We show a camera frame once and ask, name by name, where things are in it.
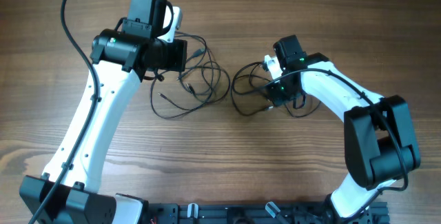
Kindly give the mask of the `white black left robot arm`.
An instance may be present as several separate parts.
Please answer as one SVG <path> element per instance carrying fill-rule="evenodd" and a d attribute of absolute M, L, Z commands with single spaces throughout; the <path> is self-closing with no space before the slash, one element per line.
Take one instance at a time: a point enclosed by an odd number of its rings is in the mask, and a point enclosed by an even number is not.
<path fill-rule="evenodd" d="M 110 143 L 128 103 L 152 72 L 182 72 L 187 44 L 176 39 L 181 9 L 167 0 L 131 0 L 128 15 L 92 42 L 83 96 L 40 177 L 26 176 L 20 197 L 33 223 L 142 223 L 149 203 L 99 192 Z"/>

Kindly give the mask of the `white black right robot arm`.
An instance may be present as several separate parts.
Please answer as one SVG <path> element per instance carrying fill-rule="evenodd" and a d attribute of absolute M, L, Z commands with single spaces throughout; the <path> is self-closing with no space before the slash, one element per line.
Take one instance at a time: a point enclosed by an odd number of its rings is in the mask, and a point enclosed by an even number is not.
<path fill-rule="evenodd" d="M 280 106 L 311 95 L 344 125 L 348 174 L 310 216 L 323 223 L 348 223 L 367 214 L 383 192 L 406 190 L 408 174 L 421 163 L 407 102 L 363 88 L 323 54 L 307 54 L 295 35 L 281 38 L 273 49 L 275 55 L 263 61 L 272 77 L 265 86 L 268 99 Z"/>

